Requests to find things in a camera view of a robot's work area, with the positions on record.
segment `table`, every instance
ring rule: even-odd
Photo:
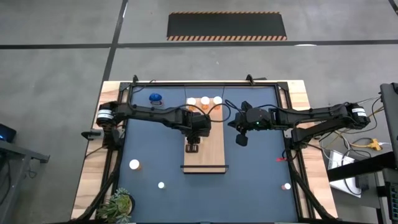
[[[207,83],[217,83],[224,81],[199,81]],[[242,82],[242,81],[225,81],[229,83]],[[307,94],[305,91],[304,82],[302,80],[289,80],[289,81],[256,81],[256,83],[275,83],[275,82],[287,82],[289,86],[289,97],[292,107],[296,110],[306,110],[309,108],[309,102]],[[119,86],[121,82],[104,82],[101,89],[101,94],[99,97],[98,105],[116,100],[119,93]],[[287,106],[286,99],[283,93],[281,93],[282,105]],[[303,127],[309,127],[313,124],[303,124]],[[90,141],[87,149],[87,153],[100,147],[102,140],[96,139]],[[326,169],[323,163],[322,154],[320,151],[312,148],[307,148],[302,151],[303,161],[305,164],[305,171],[307,173],[308,183],[311,191],[315,194],[320,203],[326,208],[326,210],[333,216],[337,216],[336,208],[333,201],[333,196],[331,194],[330,186],[328,183],[328,177],[326,174]],[[83,169],[81,173],[80,183],[76,193],[76,199],[73,206],[73,211],[71,218],[76,218],[84,212],[86,207],[90,204],[92,199],[95,197],[100,189],[101,180],[104,171],[104,163],[106,158],[106,150],[100,150],[95,154],[92,154],[86,159],[83,164]],[[310,215],[310,210],[307,208],[307,201],[301,190],[298,190],[300,195],[300,204],[303,211],[303,216],[308,217]]]

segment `wooden board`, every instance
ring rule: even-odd
[[[196,106],[201,108],[200,98],[195,98]],[[205,113],[214,106],[213,99],[210,98],[210,105]],[[220,106],[218,110],[212,110],[210,119],[213,121],[223,120],[223,108]],[[225,165],[224,156],[224,128],[223,123],[212,122],[210,135],[208,137],[201,137],[199,143],[199,150],[197,153],[185,152],[185,146],[188,144],[185,138],[184,144],[184,165]],[[184,172],[225,172],[225,168],[184,168]]]
[[[130,81],[108,81],[103,83],[101,89],[101,94],[99,97],[98,105],[96,107],[95,113],[97,113],[100,104],[117,100],[119,93],[119,85],[121,82]],[[219,81],[219,80],[200,80],[200,81],[167,81],[172,82],[189,82],[189,83],[218,83],[218,82],[242,82],[241,80],[231,80],[231,81]],[[308,102],[307,92],[305,90],[305,85],[303,80],[256,80],[256,82],[287,82],[289,84],[290,100],[292,102],[293,109],[296,110],[307,110],[310,108],[310,103]],[[149,81],[141,81],[140,83],[149,83]],[[286,96],[281,95],[282,104],[286,107]],[[301,124],[301,127],[307,128],[313,124]],[[99,127],[94,124],[93,128],[99,129]],[[311,142],[314,145],[319,145],[318,141]],[[90,142],[87,147],[87,153],[100,147],[101,144],[94,141]],[[106,153],[100,150],[99,154],[94,157],[89,157],[85,160],[83,164],[83,169],[80,176],[80,182],[76,193],[75,203],[73,205],[71,218],[77,218],[81,215],[85,209],[89,206],[91,201],[95,198],[96,194],[100,189],[102,173],[105,164]],[[314,149],[312,147],[307,147],[302,150],[303,159],[305,163],[305,170],[307,172],[308,182],[310,190],[316,196],[318,201],[322,206],[334,217],[337,217],[337,211],[335,207],[335,202],[331,194],[331,189],[329,186],[329,180],[326,173],[326,168],[323,163],[322,152]],[[302,204],[302,210],[304,217],[308,217],[308,210],[305,202],[305,196],[300,190],[300,201]]]

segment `metal stand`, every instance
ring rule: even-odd
[[[347,164],[328,170],[329,181],[347,179],[361,174],[378,172],[383,168],[395,169],[395,156],[393,152],[387,152],[362,161]]]
[[[5,141],[0,141],[0,153],[4,155],[0,160],[0,167],[4,167],[9,162],[7,161],[8,159],[15,161],[12,173],[11,170],[8,171],[10,172],[9,175],[12,176],[10,189],[3,204],[0,205],[0,223],[9,223],[12,208],[17,201],[30,160],[37,159],[40,163],[48,163],[50,156],[18,147]]]

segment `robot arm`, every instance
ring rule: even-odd
[[[362,106],[356,103],[343,103],[326,108],[297,111],[293,109],[261,107],[253,108],[248,102],[242,103],[242,110],[235,114],[235,120],[228,125],[240,132],[236,143],[246,146],[246,132],[251,130],[287,130],[292,128],[290,148],[301,149],[311,138],[321,136],[341,128],[363,129],[370,123]],[[300,123],[322,121],[322,123],[303,129],[296,128]]]
[[[99,106],[96,123],[104,130],[106,145],[117,141],[116,126],[126,119],[138,119],[164,124],[180,130],[189,144],[198,144],[200,136],[208,137],[211,129],[210,117],[185,108],[155,109],[112,101]]]

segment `gray floor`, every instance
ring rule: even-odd
[[[0,0],[0,45],[109,43],[121,2]],[[204,10],[280,11],[289,40],[398,39],[398,17],[387,0],[131,0],[119,42],[163,42],[169,12]],[[107,56],[108,49],[0,50],[0,123],[18,130],[19,145],[51,154],[47,165],[32,164],[39,174],[26,179],[11,223],[70,217],[87,145],[80,132],[91,126]],[[141,80],[232,80],[248,73],[302,79],[311,105],[319,107],[376,96],[379,84],[397,82],[397,57],[396,45],[120,49],[110,80],[134,74]],[[349,139],[388,142],[384,115],[376,117],[377,129]],[[333,194],[344,220],[376,221],[373,209]]]

